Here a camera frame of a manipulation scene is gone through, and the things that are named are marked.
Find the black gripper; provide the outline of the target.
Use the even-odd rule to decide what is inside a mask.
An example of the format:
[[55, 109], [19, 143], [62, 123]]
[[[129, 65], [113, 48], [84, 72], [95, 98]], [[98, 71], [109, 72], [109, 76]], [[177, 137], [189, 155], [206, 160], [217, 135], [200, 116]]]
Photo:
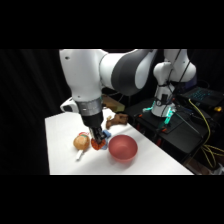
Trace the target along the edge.
[[103, 122], [102, 112], [95, 115], [82, 116], [82, 121], [85, 126], [90, 128], [90, 134], [97, 144], [100, 144], [106, 138], [106, 134], [101, 128], [101, 124]]

